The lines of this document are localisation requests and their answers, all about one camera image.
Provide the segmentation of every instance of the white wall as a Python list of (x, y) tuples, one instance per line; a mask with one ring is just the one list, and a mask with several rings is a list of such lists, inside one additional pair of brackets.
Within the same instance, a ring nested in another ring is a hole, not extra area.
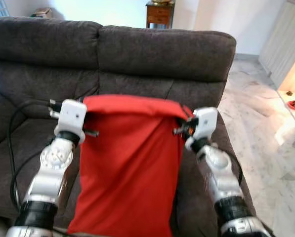
[(172, 27), (193, 30), (197, 17), (199, 0), (176, 0)]
[(237, 53), (259, 55), (285, 0), (199, 0), (195, 30), (222, 31)]
[(54, 17), (65, 20), (88, 20), (101, 25), (145, 28), (147, 0), (32, 0), (33, 12), (52, 7)]
[(4, 0), (10, 16), (30, 16), (30, 0)]

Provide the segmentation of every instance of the gray sofa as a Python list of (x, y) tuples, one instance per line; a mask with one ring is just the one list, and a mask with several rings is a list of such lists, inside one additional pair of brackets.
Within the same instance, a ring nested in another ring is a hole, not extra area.
[[(0, 216), (16, 217), (9, 199), (11, 179), (6, 129), (17, 105), (28, 99), (62, 101), (93, 94), (132, 94), (178, 101), (190, 109), (217, 107), (235, 53), (235, 40), (220, 32), (134, 29), (89, 21), (0, 18)], [(47, 109), (28, 107), (16, 119), (12, 141), (16, 165), (53, 137)], [(233, 153), (222, 117), (213, 140)], [(39, 166), (39, 157), (18, 178), (21, 197)], [(72, 220), (76, 180), (66, 211), (55, 225)], [(246, 200), (255, 213), (245, 180)], [(214, 208), (192, 153), (184, 151), (170, 220), (175, 236), (217, 236)]]

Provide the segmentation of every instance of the sofa backrest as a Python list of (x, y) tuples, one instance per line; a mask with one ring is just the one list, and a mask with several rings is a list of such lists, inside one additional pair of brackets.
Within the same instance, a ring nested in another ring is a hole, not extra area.
[[(0, 17), (0, 94), (15, 105), (116, 93), (217, 107), (235, 46), (220, 32)], [(47, 118), (39, 107), (25, 113)]]

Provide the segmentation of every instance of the red bag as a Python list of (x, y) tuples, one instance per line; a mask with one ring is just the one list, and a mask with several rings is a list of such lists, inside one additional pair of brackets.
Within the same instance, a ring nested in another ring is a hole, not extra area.
[(170, 237), (169, 218), (184, 142), (173, 136), (188, 109), (170, 100), (126, 95), (84, 99), (81, 188), (69, 233)]

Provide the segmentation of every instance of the wooden side table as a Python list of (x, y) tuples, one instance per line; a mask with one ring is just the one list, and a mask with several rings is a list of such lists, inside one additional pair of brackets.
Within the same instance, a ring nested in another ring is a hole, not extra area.
[(172, 28), (172, 19), (175, 3), (155, 4), (149, 1), (147, 4), (146, 28), (150, 28), (151, 23), (165, 24), (166, 29)]

